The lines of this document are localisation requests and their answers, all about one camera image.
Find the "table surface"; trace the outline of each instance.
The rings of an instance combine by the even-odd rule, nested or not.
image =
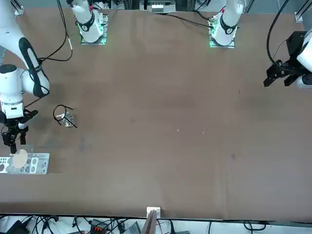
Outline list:
[[[274,15],[242,15],[236,48],[225,49],[209,48],[206,28],[143,11],[111,11],[107,44],[80,45],[64,11],[74,55],[44,63],[51,94],[31,106],[27,135],[50,153],[49,173],[1,175],[2,212],[145,216],[160,206],[165,217],[311,221],[312,92],[263,87]],[[64,39],[56,8],[17,21],[38,56]],[[272,54],[301,30],[281,15]],[[66,43],[55,58],[69,54]],[[287,56],[282,45],[276,58]],[[11,52],[3,63],[24,67]],[[74,108],[77,129],[53,120],[58,104]]]

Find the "floor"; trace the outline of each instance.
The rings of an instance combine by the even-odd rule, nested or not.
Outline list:
[[[20,0],[21,4],[25,7],[55,7],[56,1],[51,0]],[[66,6],[66,0],[61,0],[62,4]],[[284,13],[293,13],[297,11],[300,6],[305,2],[305,0],[291,0],[287,7],[284,9]],[[203,11],[219,11],[226,3],[226,0],[212,0],[211,4],[207,7],[203,7]],[[250,9],[250,13],[277,13],[280,6],[283,4],[283,0],[255,0],[252,8]],[[304,16],[304,26],[306,30],[309,30],[312,27],[312,11],[308,11]],[[3,53],[3,48],[0,48],[0,55]],[[12,224],[16,220],[23,220],[25,216],[10,216],[5,217],[0,220],[0,232],[6,232]],[[72,227],[72,217],[62,217],[57,224],[51,224],[51,229],[55,233],[72,233],[76,232],[77,228]],[[129,220],[125,223],[126,228],[130,227],[136,220]],[[137,220],[140,228],[142,229],[144,221]],[[87,231],[90,229],[90,225],[82,218],[78,219],[79,228],[82,231]],[[32,230],[35,225],[35,219],[33,218],[28,225],[28,229]],[[160,228],[157,228],[157,234],[167,233],[170,231],[170,222],[167,220],[161,220]],[[189,233],[201,233],[207,234],[208,233],[208,222],[195,222],[195,221],[174,221],[175,231],[189,231]],[[234,223],[212,223],[210,233],[250,233],[250,231],[246,230],[242,224],[234,224]],[[263,234],[307,234],[312,233],[311,228],[300,228],[300,227],[288,227],[288,226],[268,226],[265,230],[261,231]]]
[[[5,233],[17,220],[26,220],[27,216],[8,216],[0,220],[0,232]],[[27,229],[32,231],[34,229],[37,217],[33,217],[27,225]],[[110,221],[110,219],[95,218],[99,221]],[[60,217],[58,222],[49,221],[50,228],[55,234],[70,234],[77,232],[77,227],[73,227],[73,217]],[[130,219],[125,222],[125,229],[128,229],[135,222],[138,223],[140,230],[142,230],[145,220],[144,219]],[[79,229],[85,233],[90,230],[90,225],[83,218],[77,218]],[[178,234],[208,234],[209,233],[209,222],[200,221],[173,221],[175,232]],[[253,228],[262,228],[262,225],[253,225]],[[42,230],[42,222],[38,224],[37,229],[39,232]],[[156,227],[156,234],[170,233],[170,222],[168,220],[159,220],[159,224]],[[113,231],[113,234],[119,234],[117,228]],[[213,222],[210,228],[210,234],[248,234],[251,233],[244,228],[243,224],[238,223],[217,223]],[[310,234],[312,228],[303,227],[288,227],[288,226],[275,226],[268,225],[263,231],[257,232],[259,234]],[[50,234],[46,229],[43,234]]]

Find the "metal bracket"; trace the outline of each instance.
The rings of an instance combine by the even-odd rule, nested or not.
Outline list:
[[[232,48],[234,49],[235,48],[235,33],[236,33],[236,30],[237,30],[237,27],[235,28],[235,32],[234,32],[234,37],[233,37],[233,40],[232,42],[229,44],[229,45],[219,45],[212,37],[212,34],[215,32],[215,28],[218,26],[218,19],[216,16],[210,18],[208,20],[208,25],[209,26],[212,26],[213,28],[209,28],[209,47],[211,48]]]
[[[11,0],[11,5],[14,7],[15,16],[22,16],[24,13],[24,7],[17,1],[17,0]]]
[[[147,217],[141,234],[155,234],[156,220],[160,218],[160,207],[147,207]]]
[[[99,20],[100,20],[100,31],[103,32],[103,36],[101,36],[97,41],[93,43],[86,42],[85,39],[81,36],[80,44],[81,45],[105,45],[107,40],[107,27],[108,27],[108,15],[103,15],[103,13],[99,14]]]
[[[302,23],[303,22],[302,15],[300,17],[298,17],[297,12],[294,13],[294,17],[296,19],[296,23]]]
[[[156,217],[160,218],[160,207],[147,207],[146,208],[146,217],[148,217],[149,213],[152,211],[156,211]]]

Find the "perforated plate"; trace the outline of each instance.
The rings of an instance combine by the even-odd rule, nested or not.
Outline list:
[[[0,174],[47,174],[50,154],[28,154],[24,167],[13,166],[13,155],[0,157]]]

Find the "black cable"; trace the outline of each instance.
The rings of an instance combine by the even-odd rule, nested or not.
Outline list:
[[[161,234],[163,234],[163,232],[162,232],[162,228],[161,228],[161,224],[160,224],[160,222],[159,222],[159,220],[157,219],[157,222],[158,222],[158,225],[159,225],[159,228],[160,228],[160,232],[161,232]]]
[[[273,30],[273,27],[274,27],[274,25],[275,25],[279,15],[282,13],[283,9],[285,8],[285,6],[287,5],[288,2],[289,2],[289,0],[285,0],[285,2],[282,5],[281,9],[279,9],[277,15],[275,16],[275,19],[273,20],[272,25],[270,26],[270,29],[269,29],[269,32],[268,32],[268,38],[267,38],[267,53],[268,53],[268,56],[269,56],[269,59],[271,60],[271,62],[275,66],[277,66],[280,70],[289,72],[291,74],[295,74],[295,70],[294,69],[288,69],[288,68],[282,67],[279,64],[277,64],[277,62],[274,61],[274,59],[272,58],[271,53],[270,53],[270,36],[271,36],[271,32]]]
[[[21,221],[21,223],[22,223],[23,221],[25,221],[27,218],[30,218],[30,217],[33,217],[33,216],[32,216],[32,215],[27,216],[26,218],[24,218],[24,219]]]
[[[219,11],[219,13],[226,7],[226,5],[224,7],[221,8],[221,10]]]
[[[123,223],[126,222],[127,220],[129,220],[129,219],[125,219],[124,221],[121,221],[120,224],[123,224]],[[113,233],[113,230],[115,230],[117,227],[118,227],[118,225],[115,226],[113,229],[111,229],[107,234]]]
[[[59,13],[60,13],[60,16],[61,16],[61,19],[62,19],[62,22],[63,22],[63,25],[64,25],[64,29],[65,29],[65,38],[64,38],[64,41],[63,43],[61,44],[61,46],[56,49],[54,52],[52,52],[50,55],[48,55],[47,57],[43,57],[43,58],[39,58],[39,61],[41,63],[43,63],[44,61],[46,61],[47,59],[48,60],[56,60],[55,58],[50,58],[51,56],[53,56],[55,53],[57,53],[65,44],[66,42],[66,39],[68,38],[69,40],[69,35],[68,35],[68,32],[67,32],[67,26],[66,26],[66,21],[65,21],[65,16],[64,16],[64,12],[63,12],[63,8],[60,4],[60,1],[57,0],[57,3],[58,3],[58,10],[59,10]],[[71,58],[71,56],[68,58],[68,59],[57,59],[56,61],[68,61],[69,59]]]
[[[248,221],[248,220],[244,220],[244,223],[243,223],[243,224],[244,224],[244,227],[245,227],[248,231],[251,231],[251,233],[253,233],[253,231],[263,231],[263,230],[267,227],[266,224],[263,224],[263,227],[262,227],[262,228],[253,228],[251,222]]]
[[[113,224],[115,221],[112,221],[112,218],[110,218],[110,220],[111,220],[111,230],[113,230]]]
[[[211,224],[212,224],[212,222],[209,223],[208,234],[210,234]]]
[[[204,17],[199,11],[195,11],[197,14],[199,14],[199,16],[200,17],[202,17],[203,19],[205,19],[205,20],[209,20],[210,19],[210,17]]]
[[[287,41],[287,39],[284,40],[284,41],[282,41],[282,42],[280,43],[280,45],[278,46],[278,48],[277,48],[277,50],[276,50],[276,52],[275,52],[275,54],[274,54],[274,56],[273,56],[273,59],[275,58],[275,56],[276,56],[276,54],[277,54],[277,52],[278,52],[278,49],[280,48],[280,46],[281,46],[285,41]]]
[[[37,229],[38,224],[41,222],[41,220],[38,222],[39,218],[40,218],[40,216],[37,217],[35,226],[34,226],[32,232],[31,232],[31,234],[33,234],[35,230],[36,230],[37,234],[39,234],[39,233],[38,233],[38,229]]]
[[[87,222],[88,222],[88,224],[92,224],[92,221],[91,220],[88,220],[88,219],[86,219],[86,217],[83,217],[84,218],[84,220],[86,220]]]
[[[177,18],[177,19],[184,20],[184,21],[186,21],[186,22],[193,23],[193,24],[195,24],[195,25],[203,26],[203,27],[206,27],[206,28],[213,28],[212,26],[205,25],[205,24],[202,24],[202,23],[197,23],[197,22],[191,21],[191,20],[189,20],[189,19],[181,18],[181,17],[179,17],[179,16],[174,16],[174,15],[167,15],[167,16],[175,17],[175,18]]]
[[[170,221],[170,234],[176,234],[174,223],[169,219]]]
[[[41,234],[43,234],[44,233],[44,230],[46,229],[46,228],[48,228],[49,230],[50,230],[50,232],[51,232],[51,234],[54,234],[54,232],[51,230],[51,228],[50,228],[50,224],[49,224],[49,220],[50,219],[52,219],[51,217],[48,217],[48,218],[46,218],[46,217],[43,217],[43,218],[41,218],[41,220],[43,221],[43,227],[42,227],[42,230],[41,230]]]
[[[245,224],[246,222],[248,222],[248,224],[250,225],[250,228],[247,228],[247,226],[246,226],[246,224]],[[248,231],[250,231],[251,234],[253,234],[254,229],[253,229],[253,226],[252,226],[251,222],[244,220],[244,227],[245,227]]]
[[[207,1],[208,1],[208,4],[211,2],[211,0],[204,0],[203,3],[196,10],[198,11]]]

